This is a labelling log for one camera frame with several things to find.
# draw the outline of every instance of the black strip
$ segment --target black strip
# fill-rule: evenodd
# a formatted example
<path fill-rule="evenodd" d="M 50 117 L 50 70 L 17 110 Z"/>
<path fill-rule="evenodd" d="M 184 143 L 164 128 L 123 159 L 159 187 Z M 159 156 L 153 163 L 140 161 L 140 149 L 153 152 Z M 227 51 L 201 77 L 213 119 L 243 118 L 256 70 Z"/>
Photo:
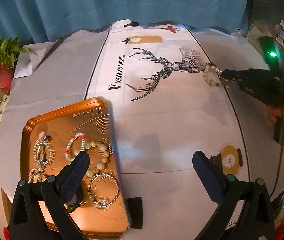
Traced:
<path fill-rule="evenodd" d="M 99 61 L 99 57 L 100 57 L 100 55 L 101 55 L 101 53 L 102 53 L 102 50 L 103 50 L 103 47 L 104 47 L 104 45 L 105 45 L 105 43 L 106 43 L 107 37 L 109 37 L 109 33 L 110 33 L 110 30 L 111 30 L 111 29 L 112 29 L 112 24 L 110 24 L 110 28 L 109 28 L 109 30 L 108 30 L 108 32 L 107 32 L 105 41 L 103 42 L 103 45 L 102 45 L 101 50 L 100 50 L 100 53 L 99 53 L 99 55 L 98 55 L 98 57 L 97 57 L 97 60 L 95 61 L 94 68 L 93 68 L 93 70 L 92 70 L 92 73 L 91 73 L 91 76 L 90 76 L 90 80 L 89 80 L 88 85 L 87 85 L 87 87 L 86 87 L 83 100 L 85 100 L 86 96 L 88 95 L 89 87 L 90 87 L 90 84 L 91 84 L 91 81 L 92 81 L 92 78 L 93 78 L 93 74 L 94 74 L 95 68 L 97 67 L 97 64 L 98 64 L 98 61 Z"/>
<path fill-rule="evenodd" d="M 205 55 L 207 56 L 208 60 L 210 62 L 212 62 L 209 58 L 209 56 L 207 55 L 207 53 L 205 52 L 205 50 L 203 49 L 202 45 L 197 41 L 197 39 L 195 38 L 195 36 L 193 35 L 193 33 L 184 25 L 184 27 L 189 31 L 189 33 L 192 35 L 192 37 L 195 39 L 195 41 L 199 44 L 199 46 L 201 47 L 201 49 L 203 50 L 203 52 L 205 53 Z M 226 94 L 227 94 L 227 97 L 229 98 L 229 101 L 232 105 L 232 108 L 233 108 L 233 111 L 234 111 L 234 114 L 236 116 L 236 119 L 237 119 L 237 122 L 238 122 L 238 126 L 240 128 L 240 131 L 241 131 L 241 136 L 242 136 L 242 140 L 243 140 L 243 145 L 244 145 L 244 150 L 245 150 L 245 156 L 246 156 L 246 163 L 247 163 L 247 173 L 248 173 L 248 181 L 251 182 L 251 174 L 250 174 L 250 164 L 248 162 L 248 155 L 247 155 L 247 148 L 246 148 L 246 143 L 245 143 L 245 139 L 244 139 L 244 134 L 243 134 L 243 130 L 242 130 L 242 126 L 241 126 L 241 123 L 240 123 L 240 119 L 238 118 L 238 115 L 236 113 L 236 110 L 235 110 L 235 107 L 234 107 L 234 104 L 231 100 L 231 97 L 229 96 L 229 93 L 228 91 L 226 90 L 225 87 L 223 87 Z"/>
<path fill-rule="evenodd" d="M 132 224 L 131 228 L 143 228 L 143 202 L 140 197 L 128 198 L 126 200 L 131 215 Z"/>
<path fill-rule="evenodd" d="M 238 155 L 238 161 L 239 161 L 240 167 L 242 167 L 243 166 L 243 157 L 242 157 L 241 149 L 237 149 L 237 155 Z"/>

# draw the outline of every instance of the orange tray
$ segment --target orange tray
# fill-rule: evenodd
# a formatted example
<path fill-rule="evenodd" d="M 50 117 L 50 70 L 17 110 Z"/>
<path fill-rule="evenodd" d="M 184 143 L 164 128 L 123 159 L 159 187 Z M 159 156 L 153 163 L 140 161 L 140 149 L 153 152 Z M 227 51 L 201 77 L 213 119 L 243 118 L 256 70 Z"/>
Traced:
<path fill-rule="evenodd" d="M 21 144 L 21 178 L 26 181 L 32 168 L 40 168 L 33 159 L 33 145 L 41 132 L 52 137 L 50 144 L 55 150 L 55 160 L 45 168 L 47 175 L 57 175 L 65 165 L 70 164 L 65 159 L 66 145 L 72 135 L 83 132 L 87 136 L 87 141 L 101 141 L 107 145 L 110 153 L 109 163 L 103 172 L 112 174 L 119 181 L 120 170 L 117 169 L 117 156 L 112 149 L 108 107 L 99 98 L 90 98 L 29 119 L 22 132 Z M 81 140 L 75 140 L 74 149 L 80 149 L 80 144 Z M 92 169 L 101 161 L 101 152 L 96 147 L 86 152 L 90 155 Z M 89 180 L 84 176 L 81 182 L 83 203 L 70 216 L 87 238 L 120 239 L 130 226 L 122 191 L 110 207 L 99 210 L 88 197 Z M 112 199 L 116 193 L 116 186 L 108 179 L 101 179 L 95 190 L 97 195 Z M 57 230 L 44 202 L 40 202 L 40 207 L 49 228 Z"/>

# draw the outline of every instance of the jewelry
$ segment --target jewelry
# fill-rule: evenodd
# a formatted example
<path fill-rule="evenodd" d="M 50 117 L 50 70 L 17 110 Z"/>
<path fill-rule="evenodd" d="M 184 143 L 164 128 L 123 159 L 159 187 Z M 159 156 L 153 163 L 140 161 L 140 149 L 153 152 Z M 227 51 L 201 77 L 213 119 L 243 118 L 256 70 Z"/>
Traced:
<path fill-rule="evenodd" d="M 215 82 L 213 79 L 208 79 L 208 77 L 207 77 L 208 72 L 212 72 L 212 73 L 214 73 L 218 76 L 218 75 L 221 75 L 222 70 L 218 69 L 213 62 L 210 62 L 210 63 L 207 63 L 205 65 L 205 70 L 204 70 L 204 73 L 203 73 L 204 80 L 210 86 L 220 86 L 220 84 Z"/>
<path fill-rule="evenodd" d="M 77 139 L 81 137 L 82 138 L 82 142 L 81 142 L 81 148 L 80 150 L 75 150 L 73 151 L 73 154 L 71 156 L 71 147 L 73 142 Z M 78 132 L 75 135 L 73 135 L 69 141 L 69 143 L 66 146 L 66 151 L 65 151 L 65 158 L 67 161 L 71 162 L 75 159 L 75 157 L 79 154 L 80 151 L 84 151 L 85 150 L 85 145 L 86 145 L 86 135 L 82 132 Z"/>
<path fill-rule="evenodd" d="M 93 168 L 93 169 L 88 169 L 85 173 L 86 176 L 88 176 L 89 178 L 94 176 L 94 174 L 98 174 L 99 171 L 101 170 L 104 170 L 105 168 L 105 164 L 107 164 L 109 162 L 109 155 L 110 153 L 107 151 L 107 146 L 99 141 L 95 142 L 95 141 L 92 141 L 92 142 L 86 142 L 85 143 L 85 148 L 86 149 L 90 149 L 91 147 L 98 147 L 99 150 L 101 152 L 103 152 L 103 158 L 101 159 L 100 162 L 98 162 L 96 164 L 96 167 Z"/>
<path fill-rule="evenodd" d="M 113 198 L 111 201 L 109 201 L 108 198 L 104 198 L 104 199 L 101 199 L 101 200 L 97 200 L 97 199 L 94 197 L 93 193 L 91 192 L 93 182 L 95 181 L 95 179 L 97 179 L 97 178 L 100 177 L 100 176 L 104 176 L 103 179 L 106 178 L 106 177 L 109 177 L 110 180 L 113 181 L 113 182 L 115 183 L 115 185 L 116 185 L 116 188 L 117 188 L 117 189 L 116 189 L 116 194 L 115 194 L 114 198 Z M 89 195 L 90 200 L 92 200 L 92 202 L 94 203 L 94 205 L 95 205 L 98 209 L 104 209 L 104 208 L 107 208 L 107 207 L 109 207 L 110 205 L 112 205 L 112 204 L 115 202 L 115 200 L 118 198 L 119 193 L 120 193 L 119 183 L 118 183 L 118 181 L 116 180 L 116 178 L 114 178 L 111 174 L 104 173 L 104 172 L 103 172 L 103 173 L 97 173 L 97 174 L 95 174 L 95 175 L 90 179 L 90 182 L 89 182 L 89 184 L 88 184 L 87 190 L 88 190 L 88 195 Z"/>
<path fill-rule="evenodd" d="M 54 160 L 54 149 L 53 147 L 49 144 L 49 141 L 52 139 L 52 137 L 45 132 L 41 132 L 39 134 L 39 139 L 35 142 L 34 147 L 33 147 L 33 158 L 36 162 L 37 165 L 41 166 L 42 168 L 45 168 L 45 166 L 50 165 L 53 160 Z M 40 159 L 40 150 L 41 148 L 43 149 L 42 151 L 42 157 Z M 47 154 L 46 150 L 49 151 L 49 158 L 46 159 Z"/>
<path fill-rule="evenodd" d="M 48 175 L 44 173 L 44 170 L 41 168 L 33 168 L 28 177 L 28 183 L 32 183 L 34 177 L 37 176 L 37 182 L 43 181 L 43 177 L 47 178 Z"/>
<path fill-rule="evenodd" d="M 74 150 L 74 155 L 71 156 L 71 149 L 70 148 L 72 147 L 73 142 L 79 137 L 82 138 L 81 148 L 80 148 L 80 150 Z M 66 151 L 65 151 L 66 160 L 71 162 L 75 159 L 75 157 L 79 154 L 80 151 L 88 150 L 91 147 L 98 147 L 99 150 L 103 153 L 103 158 L 100 162 L 98 162 L 96 164 L 96 167 L 94 169 L 88 169 L 87 170 L 86 176 L 88 176 L 89 178 L 94 176 L 94 174 L 99 173 L 99 171 L 104 170 L 105 164 L 107 164 L 109 162 L 109 159 L 107 157 L 109 157 L 110 153 L 107 151 L 107 146 L 105 144 L 99 142 L 99 141 L 87 142 L 86 141 L 86 135 L 82 132 L 78 132 L 77 134 L 75 134 L 71 137 L 69 143 L 66 146 Z"/>

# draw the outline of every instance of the pearl necklace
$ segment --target pearl necklace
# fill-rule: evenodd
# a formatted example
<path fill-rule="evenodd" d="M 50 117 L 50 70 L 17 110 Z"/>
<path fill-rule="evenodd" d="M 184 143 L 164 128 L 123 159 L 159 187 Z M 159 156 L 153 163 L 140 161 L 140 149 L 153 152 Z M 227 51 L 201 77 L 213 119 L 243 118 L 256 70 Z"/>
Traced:
<path fill-rule="evenodd" d="M 80 150 L 76 149 L 76 150 L 71 150 L 71 147 L 73 145 L 73 142 L 77 139 L 81 137 L 82 141 L 81 141 L 81 148 Z M 107 151 L 107 146 L 99 141 L 91 141 L 91 142 L 87 142 L 86 141 L 86 135 L 82 132 L 78 132 L 75 135 L 73 135 L 69 141 L 69 143 L 66 146 L 66 151 L 65 151 L 65 158 L 67 161 L 71 162 L 74 160 L 74 158 L 79 154 L 80 151 L 85 151 L 90 149 L 91 147 L 98 147 L 99 150 L 103 153 L 103 158 L 101 159 L 100 162 L 98 162 L 96 164 L 96 167 L 94 167 L 93 169 L 88 169 L 86 171 L 86 176 L 88 176 L 89 178 L 94 176 L 94 174 L 99 173 L 100 170 L 104 170 L 105 168 L 105 164 L 107 164 L 109 162 L 109 155 L 110 153 Z"/>

